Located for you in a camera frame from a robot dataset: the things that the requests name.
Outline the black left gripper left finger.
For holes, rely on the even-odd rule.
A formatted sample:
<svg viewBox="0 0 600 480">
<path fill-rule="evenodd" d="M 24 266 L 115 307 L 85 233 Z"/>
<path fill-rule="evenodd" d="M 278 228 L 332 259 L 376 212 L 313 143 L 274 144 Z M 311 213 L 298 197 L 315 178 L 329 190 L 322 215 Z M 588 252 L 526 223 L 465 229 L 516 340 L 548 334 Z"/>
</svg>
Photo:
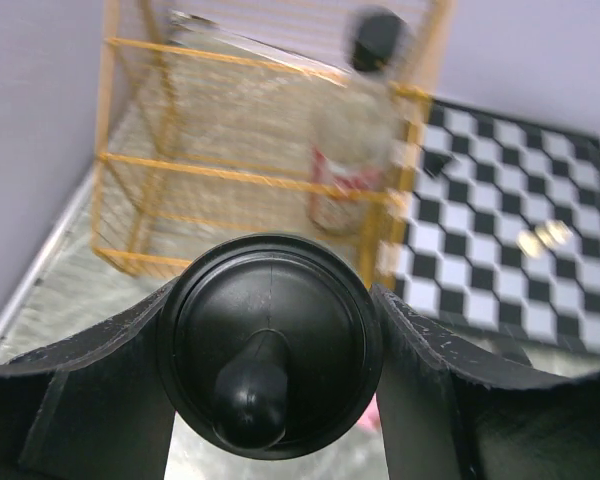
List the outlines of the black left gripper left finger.
<svg viewBox="0 0 600 480">
<path fill-rule="evenodd" d="M 0 364 L 0 479 L 161 479 L 175 410 L 157 362 L 172 282 Z"/>
</svg>

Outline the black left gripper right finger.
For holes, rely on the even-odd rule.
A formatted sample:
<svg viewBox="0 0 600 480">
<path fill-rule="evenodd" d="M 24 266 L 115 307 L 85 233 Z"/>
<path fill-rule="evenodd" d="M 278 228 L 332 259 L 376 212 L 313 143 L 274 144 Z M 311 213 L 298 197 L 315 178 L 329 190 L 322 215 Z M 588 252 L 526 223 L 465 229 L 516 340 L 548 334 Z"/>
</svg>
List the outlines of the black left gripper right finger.
<svg viewBox="0 0 600 480">
<path fill-rule="evenodd" d="M 393 479 L 600 479 L 600 370 L 563 377 L 490 353 L 371 290 Z"/>
</svg>

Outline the black lid seasoning jar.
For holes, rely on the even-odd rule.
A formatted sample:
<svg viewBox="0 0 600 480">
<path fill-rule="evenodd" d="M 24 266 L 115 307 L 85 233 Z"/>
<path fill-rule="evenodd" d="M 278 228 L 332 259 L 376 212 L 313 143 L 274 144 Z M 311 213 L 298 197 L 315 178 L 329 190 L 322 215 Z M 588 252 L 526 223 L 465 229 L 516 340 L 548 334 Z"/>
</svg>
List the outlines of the black lid seasoning jar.
<svg viewBox="0 0 600 480">
<path fill-rule="evenodd" d="M 198 435 L 242 457 L 287 460 L 362 416 L 382 371 L 382 330 L 362 280 L 331 249 L 255 234 L 177 278 L 157 322 L 157 361 Z"/>
</svg>

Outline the clear vinegar bottle red label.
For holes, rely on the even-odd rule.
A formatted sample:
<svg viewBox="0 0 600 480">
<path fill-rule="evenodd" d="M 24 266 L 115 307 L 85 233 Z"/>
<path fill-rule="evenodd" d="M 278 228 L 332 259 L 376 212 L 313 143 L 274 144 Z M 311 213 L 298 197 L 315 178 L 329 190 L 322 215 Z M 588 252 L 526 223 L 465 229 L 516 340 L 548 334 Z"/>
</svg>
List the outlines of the clear vinegar bottle red label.
<svg viewBox="0 0 600 480">
<path fill-rule="evenodd" d="M 333 235 L 354 233 L 368 201 L 351 191 L 379 192 L 391 163 L 401 120 L 392 99 L 391 64 L 408 41 L 406 22 L 382 6 L 354 12 L 347 38 L 350 72 L 341 86 L 329 85 L 312 111 L 311 180 L 339 193 L 312 192 L 308 216 Z"/>
</svg>

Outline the pink lid spice jar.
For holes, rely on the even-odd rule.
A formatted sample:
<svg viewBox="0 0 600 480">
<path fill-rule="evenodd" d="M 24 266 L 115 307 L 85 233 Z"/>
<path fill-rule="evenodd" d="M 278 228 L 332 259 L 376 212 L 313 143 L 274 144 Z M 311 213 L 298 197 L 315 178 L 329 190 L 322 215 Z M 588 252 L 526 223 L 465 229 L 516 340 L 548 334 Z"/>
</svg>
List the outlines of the pink lid spice jar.
<svg viewBox="0 0 600 480">
<path fill-rule="evenodd" d="M 373 395 L 356 425 L 367 431 L 377 432 L 381 429 L 380 414 L 376 395 Z"/>
</svg>

